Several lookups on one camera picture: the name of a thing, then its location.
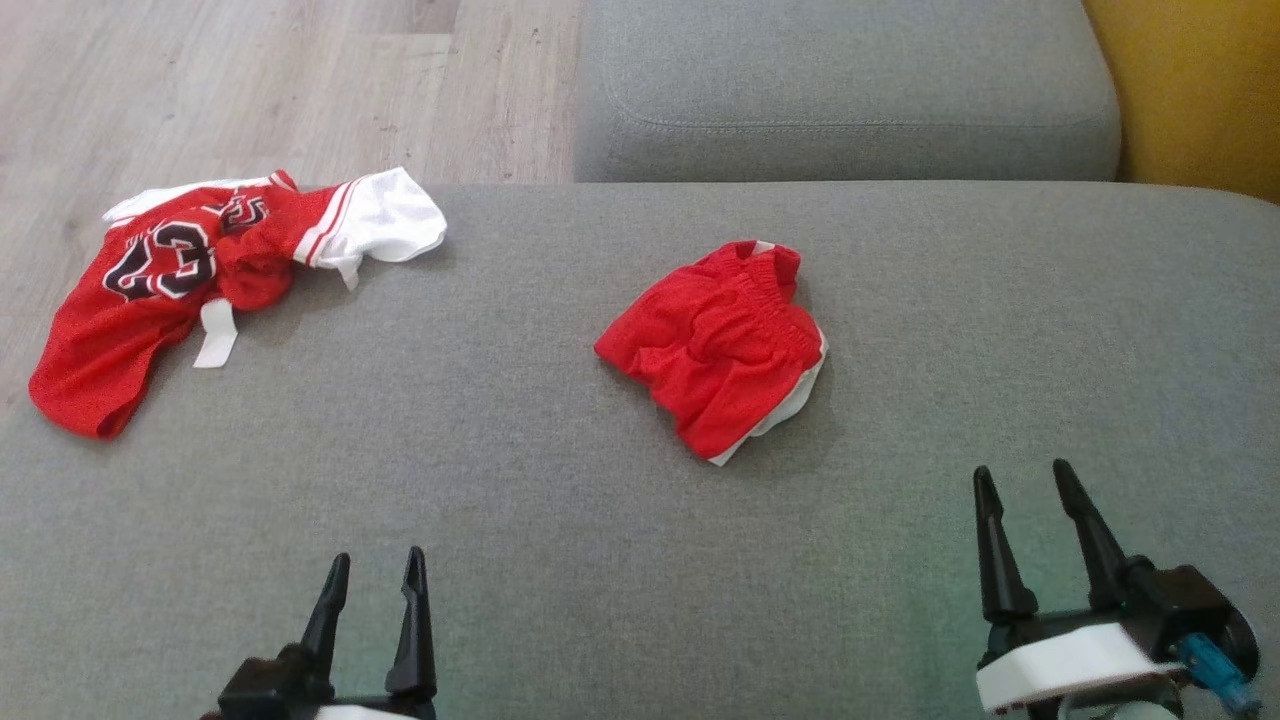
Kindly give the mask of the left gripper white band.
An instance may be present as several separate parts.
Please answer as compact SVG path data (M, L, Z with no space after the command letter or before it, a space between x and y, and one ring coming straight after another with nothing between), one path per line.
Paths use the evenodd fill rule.
M274 659L244 660L200 720L438 720L438 692L425 553L410 548L401 584L404 616L387 674L389 694L339 697L330 683L337 626L346 607L351 556L338 553L300 644Z

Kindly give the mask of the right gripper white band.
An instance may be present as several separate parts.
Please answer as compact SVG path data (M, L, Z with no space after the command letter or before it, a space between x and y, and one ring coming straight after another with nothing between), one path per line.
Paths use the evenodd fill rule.
M1034 632L1012 637L1006 652L991 653L978 669L983 710L1068 720L1074 710L1146 703L1181 720L1181 688L1207 691L1193 683L1179 657L1180 641L1190 633L1208 635L1261 701L1252 687L1258 642L1225 593L1192 565L1153 570L1144 555L1125 555L1071 464L1056 459L1052 469L1062 509L1076 529L1096 612L1033 618L1038 600L1021 579L1004 528L1004 503L989 469L978 466L973 484L983 618L992 625L1033 618L1024 626Z

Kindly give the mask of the red basketball jersey white sleeves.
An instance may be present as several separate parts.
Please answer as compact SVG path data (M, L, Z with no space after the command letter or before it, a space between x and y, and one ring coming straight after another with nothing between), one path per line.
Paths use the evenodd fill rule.
M358 284L364 261L406 263L447 220L402 168L306 191L283 170L146 190L102 217L102 245L55 311L29 397L55 425L116 438L154 364L193 329L200 369L227 364L237 316L280 302L300 268Z

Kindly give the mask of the red shorts white trim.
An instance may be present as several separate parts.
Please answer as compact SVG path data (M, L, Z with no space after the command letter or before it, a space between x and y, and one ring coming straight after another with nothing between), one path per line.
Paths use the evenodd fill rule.
M654 283L594 345L675 419L701 460L724 465L805 407L829 350L795 301L799 252L727 243Z

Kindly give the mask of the blue connector on right gripper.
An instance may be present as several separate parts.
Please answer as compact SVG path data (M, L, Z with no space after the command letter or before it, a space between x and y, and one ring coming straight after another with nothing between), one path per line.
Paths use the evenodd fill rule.
M1179 657L1193 683L1210 691L1231 720L1257 720L1262 703L1251 689L1251 682L1208 635L1184 635Z

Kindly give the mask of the yellow sofa cushion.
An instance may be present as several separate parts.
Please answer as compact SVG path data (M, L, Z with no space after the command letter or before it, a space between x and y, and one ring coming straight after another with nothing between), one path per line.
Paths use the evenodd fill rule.
M1114 78L1123 181L1280 205L1280 0L1084 0Z

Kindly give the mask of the grey sofa cushion section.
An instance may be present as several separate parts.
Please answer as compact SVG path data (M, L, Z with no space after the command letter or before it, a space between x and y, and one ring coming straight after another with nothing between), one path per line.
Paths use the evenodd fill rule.
M577 182L1111 181L1082 0L586 0Z

